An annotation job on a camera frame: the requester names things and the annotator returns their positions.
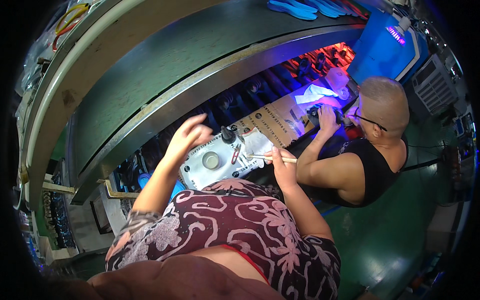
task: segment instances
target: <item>green floor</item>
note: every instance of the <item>green floor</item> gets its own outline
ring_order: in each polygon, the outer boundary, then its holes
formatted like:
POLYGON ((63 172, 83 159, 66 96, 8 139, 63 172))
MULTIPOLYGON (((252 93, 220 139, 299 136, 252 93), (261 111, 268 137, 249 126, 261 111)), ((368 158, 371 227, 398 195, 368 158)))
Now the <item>green floor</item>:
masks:
MULTIPOLYGON (((410 145, 435 146, 454 139, 438 122, 411 122, 410 145)), ((407 166, 437 157, 439 148, 409 148, 407 166)), ((340 300, 352 300, 363 287, 382 300, 395 299, 418 271, 424 257, 425 229, 435 209, 446 201, 446 174, 436 166, 404 172, 381 199, 365 208, 342 207, 325 219, 342 258, 340 300)), ((74 263, 80 278, 104 270, 105 255, 86 256, 74 263)))

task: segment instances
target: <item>factory workstation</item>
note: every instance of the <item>factory workstation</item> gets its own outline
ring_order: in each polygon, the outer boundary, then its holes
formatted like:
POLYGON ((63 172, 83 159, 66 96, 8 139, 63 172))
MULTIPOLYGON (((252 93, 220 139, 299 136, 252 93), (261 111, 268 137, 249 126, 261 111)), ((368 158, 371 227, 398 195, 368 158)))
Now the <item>factory workstation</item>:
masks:
POLYGON ((36 266, 103 297, 429 299, 478 151, 422 3, 65 1, 15 88, 36 266))

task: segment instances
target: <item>woman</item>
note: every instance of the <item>woman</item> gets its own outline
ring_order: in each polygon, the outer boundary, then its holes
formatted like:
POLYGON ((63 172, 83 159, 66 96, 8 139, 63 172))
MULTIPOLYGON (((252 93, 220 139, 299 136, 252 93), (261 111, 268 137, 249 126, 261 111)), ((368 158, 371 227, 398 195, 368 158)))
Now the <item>woman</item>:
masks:
POLYGON ((92 299, 336 299, 340 258, 296 182, 296 164, 281 159, 294 158, 288 151, 265 154, 285 204, 240 179, 182 191, 168 204, 188 151, 212 139, 205 117, 177 130, 107 253, 108 272, 80 289, 92 299))

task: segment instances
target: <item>blue machine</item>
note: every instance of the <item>blue machine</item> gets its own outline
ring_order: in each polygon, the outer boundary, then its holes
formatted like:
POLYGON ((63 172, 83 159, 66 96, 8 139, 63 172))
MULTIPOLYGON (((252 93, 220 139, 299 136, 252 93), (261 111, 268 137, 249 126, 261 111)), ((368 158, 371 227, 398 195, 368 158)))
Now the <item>blue machine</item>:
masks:
POLYGON ((426 40, 410 28, 404 33, 405 43, 402 45, 386 29, 398 26, 401 16, 395 17, 362 5, 371 11, 371 15, 360 39, 352 47, 356 55, 347 72, 358 84, 374 75, 406 80, 427 59, 426 40))

